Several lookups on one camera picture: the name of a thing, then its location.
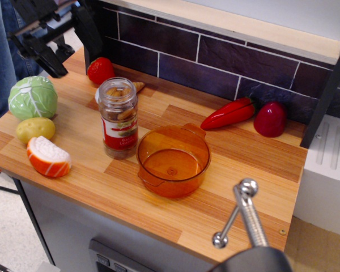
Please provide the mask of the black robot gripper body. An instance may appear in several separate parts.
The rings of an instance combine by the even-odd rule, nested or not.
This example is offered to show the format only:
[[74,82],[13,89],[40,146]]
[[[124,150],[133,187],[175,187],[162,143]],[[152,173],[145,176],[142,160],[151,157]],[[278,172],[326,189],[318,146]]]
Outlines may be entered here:
[[69,12],[79,7],[78,1],[11,1],[11,4],[25,22],[25,25],[19,27],[19,29],[7,33],[7,38],[13,41],[18,48],[23,47],[23,42],[19,40],[19,36],[46,27],[49,27],[46,34],[48,36],[53,35],[51,40],[57,44],[58,48],[70,47],[65,43],[63,33],[59,32],[60,28],[66,24],[59,24],[55,28],[52,23],[60,22]]

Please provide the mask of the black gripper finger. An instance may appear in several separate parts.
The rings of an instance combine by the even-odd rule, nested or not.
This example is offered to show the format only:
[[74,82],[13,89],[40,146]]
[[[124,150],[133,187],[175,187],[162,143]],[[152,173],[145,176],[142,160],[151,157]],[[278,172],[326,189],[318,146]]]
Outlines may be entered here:
[[99,57],[103,41],[93,18],[93,12],[85,6],[71,6],[72,20],[76,35],[92,58]]
[[16,35],[11,33],[10,40],[18,48],[21,57],[35,60],[51,77],[62,78],[68,73],[54,51],[37,37],[24,35],[23,41],[20,41]]

